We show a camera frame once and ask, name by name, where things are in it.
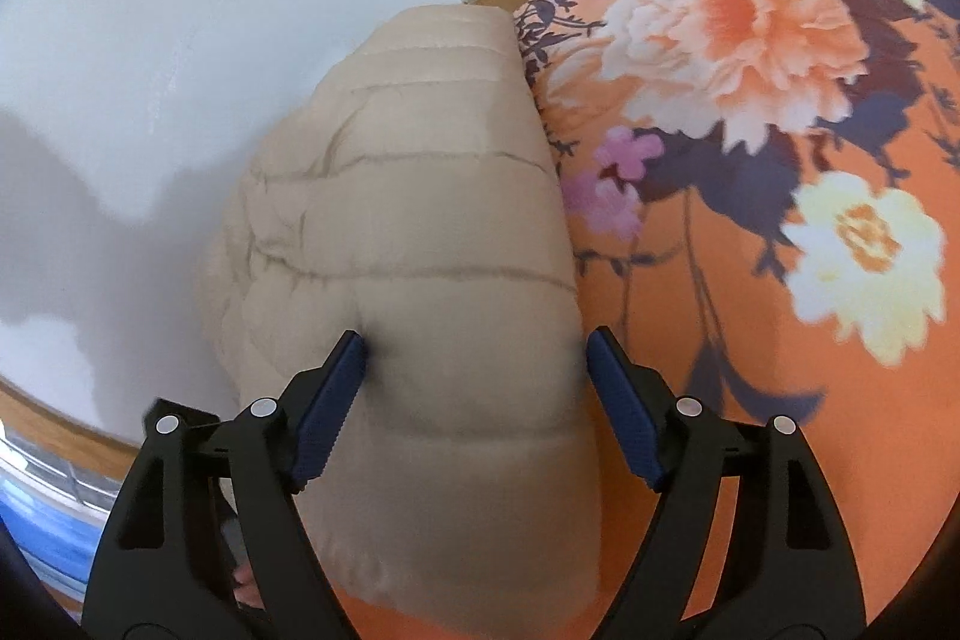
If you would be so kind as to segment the beige puffer jacket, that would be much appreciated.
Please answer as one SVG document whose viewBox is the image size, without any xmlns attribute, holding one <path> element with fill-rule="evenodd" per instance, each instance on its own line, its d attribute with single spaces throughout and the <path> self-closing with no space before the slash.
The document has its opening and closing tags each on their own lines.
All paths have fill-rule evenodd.
<svg viewBox="0 0 960 640">
<path fill-rule="evenodd" d="M 368 370 L 298 495 L 352 598 L 544 638 L 596 598 L 601 499 L 560 185 L 509 14 L 404 11 L 263 138 L 197 273 L 242 401 L 345 331 Z"/>
</svg>

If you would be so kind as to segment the blue plastic storage box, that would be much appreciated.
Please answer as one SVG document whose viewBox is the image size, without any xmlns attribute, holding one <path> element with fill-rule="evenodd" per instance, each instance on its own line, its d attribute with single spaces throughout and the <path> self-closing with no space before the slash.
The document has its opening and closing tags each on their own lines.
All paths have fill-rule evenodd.
<svg viewBox="0 0 960 640">
<path fill-rule="evenodd" d="M 83 603 L 121 483 L 2 429 L 2 521 L 44 585 Z"/>
</svg>

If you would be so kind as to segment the orange floral blanket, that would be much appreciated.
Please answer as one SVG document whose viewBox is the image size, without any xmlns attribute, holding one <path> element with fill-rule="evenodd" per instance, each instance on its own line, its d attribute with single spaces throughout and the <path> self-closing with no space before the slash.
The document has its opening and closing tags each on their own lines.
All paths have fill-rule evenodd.
<svg viewBox="0 0 960 640">
<path fill-rule="evenodd" d="M 526 0 L 587 326 L 799 422 L 869 617 L 958 495 L 958 0 Z"/>
</svg>

